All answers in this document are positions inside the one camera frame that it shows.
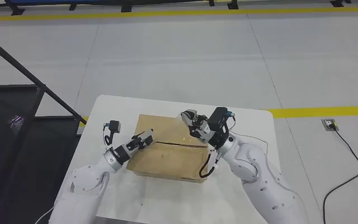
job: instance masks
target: black cable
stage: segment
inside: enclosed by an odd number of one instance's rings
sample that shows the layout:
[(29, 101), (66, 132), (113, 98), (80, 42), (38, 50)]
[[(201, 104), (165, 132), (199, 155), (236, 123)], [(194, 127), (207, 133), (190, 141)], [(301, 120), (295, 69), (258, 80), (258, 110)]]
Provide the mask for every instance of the black cable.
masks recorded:
[(205, 168), (205, 166), (209, 163), (210, 160), (210, 156), (211, 154), (208, 154), (208, 158), (206, 159), (205, 163), (203, 164), (203, 166), (201, 167), (200, 171), (199, 171), (199, 177), (200, 178), (206, 178), (208, 176), (210, 176), (210, 174), (215, 170), (215, 166), (212, 166), (212, 168), (210, 169), (210, 171), (207, 174), (201, 174), (203, 169)]
[[(351, 146), (348, 144), (348, 142), (346, 142), (346, 140), (344, 140), (344, 138), (338, 133), (337, 128), (334, 124), (330, 124), (329, 125), (330, 128), (332, 128), (337, 134), (338, 136), (347, 144), (348, 148), (351, 150), (352, 154), (354, 155), (354, 157), (357, 159), (358, 161), (358, 157), (356, 156), (356, 154), (354, 153), (354, 151), (352, 150)], [(335, 188), (333, 188), (330, 192), (328, 192), (328, 194), (326, 194), (326, 196), (324, 196), (324, 200), (323, 200), (323, 223), (326, 224), (326, 200), (328, 198), (328, 196), (334, 192), (335, 190), (337, 190), (338, 188), (340, 188), (341, 186), (344, 186), (346, 184), (348, 184), (349, 182), (351, 182), (352, 180), (358, 178), (358, 175), (354, 176), (353, 178), (350, 178), (349, 180), (347, 180), (346, 182), (336, 186)]]
[(109, 146), (111, 144), (111, 141), (110, 141), (110, 137), (109, 136), (105, 136), (105, 142), (106, 144)]
[(350, 149), (351, 153), (354, 155), (354, 157), (356, 158), (356, 160), (358, 161), (358, 157), (356, 156), (356, 154), (353, 152), (352, 148), (350, 147), (350, 145), (348, 144), (348, 142), (346, 142), (346, 140), (344, 140), (344, 138), (342, 138), (342, 136), (338, 133), (338, 131), (336, 130), (336, 128), (334, 128), (335, 132), (338, 134), (338, 136), (347, 144), (348, 148)]

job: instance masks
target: black rail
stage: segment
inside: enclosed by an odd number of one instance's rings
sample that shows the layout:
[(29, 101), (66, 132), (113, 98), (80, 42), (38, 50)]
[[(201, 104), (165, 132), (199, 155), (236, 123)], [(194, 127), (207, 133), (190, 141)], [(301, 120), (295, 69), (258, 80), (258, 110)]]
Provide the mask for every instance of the black rail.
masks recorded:
[(52, 97), (56, 102), (58, 102), (63, 108), (68, 112), (74, 115), (79, 119), (83, 124), (87, 124), (87, 121), (81, 117), (76, 111), (74, 111), (68, 104), (65, 103), (58, 95), (56, 95), (51, 89), (49, 89), (44, 83), (42, 83), (36, 76), (34, 76), (29, 70), (27, 70), (22, 64), (20, 64), (13, 56), (6, 52), (2, 47), (0, 47), (0, 56), (2, 56), (8, 63), (14, 66), (19, 72), (31, 80), (35, 85), (43, 88), (44, 91)]

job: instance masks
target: gray floor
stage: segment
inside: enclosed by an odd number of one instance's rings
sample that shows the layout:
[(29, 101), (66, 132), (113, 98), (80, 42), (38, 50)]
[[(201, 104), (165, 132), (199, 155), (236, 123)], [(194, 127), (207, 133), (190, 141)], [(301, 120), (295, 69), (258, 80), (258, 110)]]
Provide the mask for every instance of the gray floor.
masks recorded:
[[(358, 103), (357, 19), (319, 13), (2, 21), (0, 45), (85, 116), (102, 94), (253, 109), (351, 106)], [(0, 72), (0, 84), (29, 83), (3, 59)], [(38, 111), (65, 114), (49, 97)], [(358, 152), (357, 117), (335, 119)], [(310, 223), (323, 223), (324, 195), (354, 176), (358, 163), (319, 117), (276, 119), (275, 128), (284, 176)], [(327, 223), (358, 222), (357, 187), (354, 181), (331, 195)]]

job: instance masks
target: power cord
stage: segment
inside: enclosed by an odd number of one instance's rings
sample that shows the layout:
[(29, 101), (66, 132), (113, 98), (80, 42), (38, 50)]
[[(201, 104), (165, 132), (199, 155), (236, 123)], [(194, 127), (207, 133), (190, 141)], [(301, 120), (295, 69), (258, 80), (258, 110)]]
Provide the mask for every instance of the power cord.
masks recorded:
[(44, 213), (36, 222), (35, 224), (38, 224), (40, 222), (40, 220), (45, 217), (49, 212), (51, 212), (54, 209), (55, 206), (52, 206), (52, 208), (50, 208), (50, 210), (48, 210), (46, 213)]
[[(332, 128), (337, 134), (338, 136), (347, 144), (348, 148), (350, 149), (350, 151), (352, 152), (352, 154), (354, 155), (354, 157), (356, 158), (356, 160), (358, 161), (358, 157), (356, 156), (356, 154), (354, 153), (354, 151), (352, 150), (351, 146), (348, 144), (348, 142), (346, 142), (346, 140), (338, 133), (337, 128), (334, 124), (330, 124), (328, 126), (329, 128)], [(326, 200), (328, 198), (328, 196), (333, 193), (335, 190), (337, 190), (338, 188), (340, 188), (341, 186), (344, 186), (346, 184), (348, 184), (349, 182), (351, 182), (352, 180), (358, 178), (358, 175), (354, 176), (353, 178), (350, 178), (349, 180), (347, 180), (346, 182), (336, 186), (335, 188), (333, 188), (330, 192), (328, 192), (328, 194), (326, 194), (326, 196), (324, 196), (324, 200), (323, 200), (323, 223), (326, 224)]]

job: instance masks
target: black cable on floor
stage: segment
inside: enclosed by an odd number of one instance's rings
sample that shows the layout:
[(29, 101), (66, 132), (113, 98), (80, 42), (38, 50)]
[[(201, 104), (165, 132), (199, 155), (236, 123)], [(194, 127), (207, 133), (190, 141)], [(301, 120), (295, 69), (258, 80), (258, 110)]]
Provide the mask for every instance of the black cable on floor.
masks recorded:
[[(329, 125), (330, 128), (333, 128), (333, 130), (338, 134), (338, 136), (347, 144), (348, 148), (351, 150), (352, 154), (354, 155), (354, 157), (357, 159), (358, 161), (358, 157), (356, 156), (356, 154), (354, 153), (354, 151), (352, 150), (351, 146), (348, 144), (348, 142), (346, 142), (346, 140), (344, 140), (344, 138), (338, 133), (336, 126), (333, 125)], [(336, 186), (335, 188), (333, 188), (330, 192), (328, 192), (328, 194), (326, 194), (326, 196), (324, 197), (323, 200), (323, 223), (326, 224), (326, 200), (328, 198), (328, 196), (334, 192), (335, 190), (337, 190), (338, 188), (340, 188), (341, 186), (344, 186), (346, 184), (348, 184), (349, 182), (351, 182), (352, 180), (358, 178), (358, 175), (354, 176), (353, 178), (350, 178), (349, 180), (347, 180), (346, 182)]]

